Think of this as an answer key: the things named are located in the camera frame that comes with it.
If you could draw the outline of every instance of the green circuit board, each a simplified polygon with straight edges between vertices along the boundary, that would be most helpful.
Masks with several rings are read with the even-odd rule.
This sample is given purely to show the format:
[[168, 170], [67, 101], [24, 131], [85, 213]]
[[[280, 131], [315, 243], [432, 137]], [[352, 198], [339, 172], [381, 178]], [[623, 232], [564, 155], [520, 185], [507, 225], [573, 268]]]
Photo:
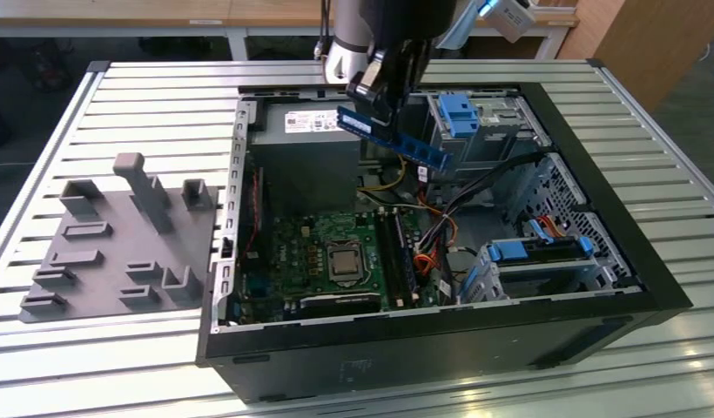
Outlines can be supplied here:
[[[401, 215], [408, 239], [419, 236], [412, 212]], [[277, 219], [273, 235], [275, 293], [296, 300], [304, 295], [371, 292], [380, 293], [383, 309], [388, 309], [373, 214], [371, 212], [325, 214], [304, 218]], [[348, 286], [329, 279], [329, 248], [349, 243], [359, 247], [361, 277]]]

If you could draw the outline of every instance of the wooden table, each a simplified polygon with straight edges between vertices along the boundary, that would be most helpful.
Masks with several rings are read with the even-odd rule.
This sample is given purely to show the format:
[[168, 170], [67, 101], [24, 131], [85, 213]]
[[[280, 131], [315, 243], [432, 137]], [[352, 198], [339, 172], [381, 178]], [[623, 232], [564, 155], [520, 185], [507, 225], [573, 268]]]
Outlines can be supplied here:
[[[543, 37], [535, 58], [555, 58], [575, 27], [573, 8], [540, 8], [525, 37]], [[320, 0], [0, 0], [0, 37], [227, 37], [248, 60], [245, 37], [315, 36]], [[479, 19], [472, 37], [499, 37]]]

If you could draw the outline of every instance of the aluminum extrusion table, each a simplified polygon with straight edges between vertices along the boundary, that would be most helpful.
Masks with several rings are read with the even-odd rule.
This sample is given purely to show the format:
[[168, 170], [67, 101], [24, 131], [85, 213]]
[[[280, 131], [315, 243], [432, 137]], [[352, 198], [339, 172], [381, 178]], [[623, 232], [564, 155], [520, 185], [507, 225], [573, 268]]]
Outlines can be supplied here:
[[714, 187], [608, 71], [581, 61], [441, 61], [424, 79], [543, 84], [695, 304], [661, 326], [571, 367], [247, 406], [193, 365], [199, 310], [20, 323], [67, 179], [124, 188], [113, 155], [141, 152], [164, 185], [196, 177], [223, 188], [236, 86], [323, 82], [320, 67], [303, 62], [95, 70], [0, 228], [0, 416], [714, 415]]

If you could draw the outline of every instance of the white table leg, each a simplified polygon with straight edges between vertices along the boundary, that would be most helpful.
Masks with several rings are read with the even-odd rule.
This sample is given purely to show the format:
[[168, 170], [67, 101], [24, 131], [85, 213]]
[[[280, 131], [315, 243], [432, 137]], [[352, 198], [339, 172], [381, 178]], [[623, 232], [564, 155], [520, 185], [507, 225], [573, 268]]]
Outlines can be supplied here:
[[548, 28], [535, 59], [555, 59], [557, 50], [560, 50], [564, 43], [565, 33], [568, 33], [568, 27], [565, 26]]

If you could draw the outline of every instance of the yellow wire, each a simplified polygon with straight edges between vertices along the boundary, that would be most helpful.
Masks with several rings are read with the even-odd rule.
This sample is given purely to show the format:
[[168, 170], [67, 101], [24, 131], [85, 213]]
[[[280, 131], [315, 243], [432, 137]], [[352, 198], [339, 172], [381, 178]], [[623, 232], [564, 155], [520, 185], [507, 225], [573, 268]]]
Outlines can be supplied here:
[[399, 155], [399, 160], [401, 161], [401, 172], [399, 173], [399, 178], [392, 183], [387, 185], [371, 185], [367, 187], [357, 187], [356, 189], [360, 192], [379, 192], [381, 190], [388, 190], [393, 188], [396, 185], [399, 185], [403, 181], [403, 177], [405, 177], [405, 160], [403, 159], [400, 155]]

